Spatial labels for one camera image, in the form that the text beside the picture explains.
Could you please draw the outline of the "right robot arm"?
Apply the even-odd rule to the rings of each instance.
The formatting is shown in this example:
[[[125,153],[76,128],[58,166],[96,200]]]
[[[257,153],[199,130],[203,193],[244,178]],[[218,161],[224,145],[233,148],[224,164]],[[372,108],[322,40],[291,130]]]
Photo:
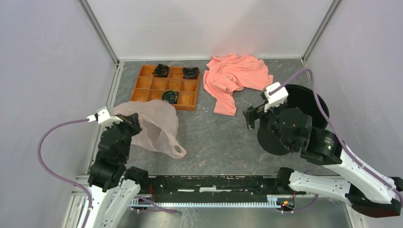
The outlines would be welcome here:
[[[273,155],[298,152],[309,163],[337,173],[339,179],[323,178],[296,171],[279,169],[274,186],[277,192],[290,190],[325,195],[346,202],[368,217],[399,216],[402,210],[403,180],[379,174],[354,154],[348,154],[336,135],[315,127],[312,117],[298,107],[282,104],[265,111],[264,106],[243,111],[249,128],[259,120],[258,142]]]

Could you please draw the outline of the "pink plastic trash bag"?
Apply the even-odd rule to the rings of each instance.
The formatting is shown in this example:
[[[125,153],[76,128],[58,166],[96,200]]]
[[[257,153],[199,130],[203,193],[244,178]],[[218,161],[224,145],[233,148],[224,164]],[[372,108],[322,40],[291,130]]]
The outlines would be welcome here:
[[[177,140],[178,116],[173,105],[162,100],[130,101],[114,107],[114,114],[138,114],[142,131],[132,137],[131,144],[152,152],[162,152],[180,159],[187,151]]]

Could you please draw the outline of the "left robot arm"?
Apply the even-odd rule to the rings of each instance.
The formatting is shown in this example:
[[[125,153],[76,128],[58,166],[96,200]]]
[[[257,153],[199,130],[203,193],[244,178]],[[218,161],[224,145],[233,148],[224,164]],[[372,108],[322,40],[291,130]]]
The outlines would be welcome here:
[[[109,118],[102,132],[88,178],[89,209],[80,223],[84,228],[115,228],[138,193],[149,189],[148,172],[126,168],[132,137],[142,130],[138,114]]]

